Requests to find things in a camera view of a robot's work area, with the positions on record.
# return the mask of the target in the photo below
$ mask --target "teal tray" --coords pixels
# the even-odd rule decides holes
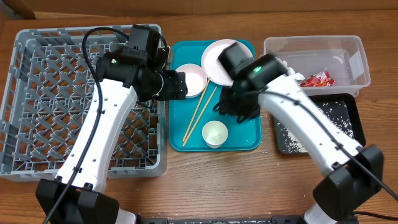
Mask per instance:
[[[186,63],[194,63],[201,66],[202,53],[214,41],[215,40],[198,40],[176,43],[172,48],[174,58],[170,68],[175,70]],[[246,45],[254,55],[254,47],[250,42],[246,40],[239,41]],[[195,112],[200,95],[194,98],[187,98],[186,100],[173,100],[169,102],[169,141],[174,149],[182,152],[248,151],[257,148],[258,145],[260,145],[262,139],[260,116],[238,124],[236,122],[236,116],[220,115],[218,112],[214,112],[213,107],[220,100],[221,86],[213,82],[210,82],[207,88],[193,123],[195,123],[202,108],[206,104],[207,99],[210,97],[211,92],[213,92],[216,86],[217,90],[215,94],[200,118],[195,130],[192,132],[192,135],[185,147],[182,147],[182,139],[188,128],[189,122],[191,121],[193,112]],[[208,147],[201,135],[201,130],[204,125],[207,122],[214,120],[221,121],[228,128],[228,139],[217,149]]]

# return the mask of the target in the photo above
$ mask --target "wooden table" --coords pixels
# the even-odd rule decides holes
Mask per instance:
[[[156,23],[169,45],[181,40],[246,39],[263,52],[267,37],[358,35],[372,83],[356,98],[368,143],[383,151],[384,181],[398,192],[398,11],[346,11],[227,16],[110,17],[7,21],[0,42],[0,93],[15,36],[21,29]],[[106,194],[143,217],[243,218],[302,214],[314,202],[322,177],[308,156],[281,156],[270,114],[262,112],[262,144],[252,152],[181,153],[167,145],[166,173],[158,178],[113,179]],[[36,182],[0,179],[0,223],[41,223]],[[381,191],[358,210],[398,216],[398,204]],[[361,217],[363,223],[390,223]]]

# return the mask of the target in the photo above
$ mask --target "yellow stick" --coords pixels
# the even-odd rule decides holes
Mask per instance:
[[[195,127],[197,126],[197,124],[198,124],[198,122],[199,122],[199,119],[200,119],[201,115],[203,114],[203,112],[205,112],[205,109],[206,109],[207,105],[209,104],[211,98],[213,97],[213,95],[214,95],[216,89],[217,89],[217,86],[216,86],[216,88],[214,88],[213,92],[211,93],[209,99],[207,100],[207,102],[206,102],[206,104],[205,104],[205,107],[204,107],[204,108],[202,109],[202,111],[200,112],[198,119],[195,121],[195,124],[193,125],[191,131],[189,132],[189,135],[188,135],[188,137],[186,138],[185,142],[182,144],[182,147],[185,146],[185,144],[187,143],[187,141],[188,141],[189,137],[191,136],[193,130],[194,130]]]
[[[194,114],[193,114],[193,116],[192,116],[191,122],[189,123],[189,126],[188,126],[188,128],[187,128],[187,131],[185,132],[184,138],[182,139],[182,142],[185,141],[185,138],[187,137],[187,134],[188,134],[188,132],[189,132],[189,129],[191,128],[192,122],[193,122],[193,120],[195,119],[195,116],[197,115],[197,112],[198,112],[200,103],[201,103],[203,97],[205,96],[205,93],[206,93],[206,90],[207,90],[207,86],[209,85],[209,82],[210,82],[210,78],[207,80],[207,83],[206,83],[205,89],[203,90],[203,93],[201,93],[201,97],[200,97],[200,100],[199,100],[197,109],[195,110],[195,112],[194,112]]]

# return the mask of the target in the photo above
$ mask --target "red wrapper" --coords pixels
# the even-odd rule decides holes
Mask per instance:
[[[330,78],[330,75],[327,71],[324,71],[311,76],[303,83],[301,83],[300,86],[301,87],[332,86],[333,84],[335,84],[334,79]]]

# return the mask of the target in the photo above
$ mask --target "clear plastic bin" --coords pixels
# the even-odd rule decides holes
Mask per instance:
[[[368,60],[362,41],[355,35],[270,37],[264,41],[264,54],[274,54],[305,77],[328,71],[333,86],[305,87],[308,95],[349,93],[371,84]]]

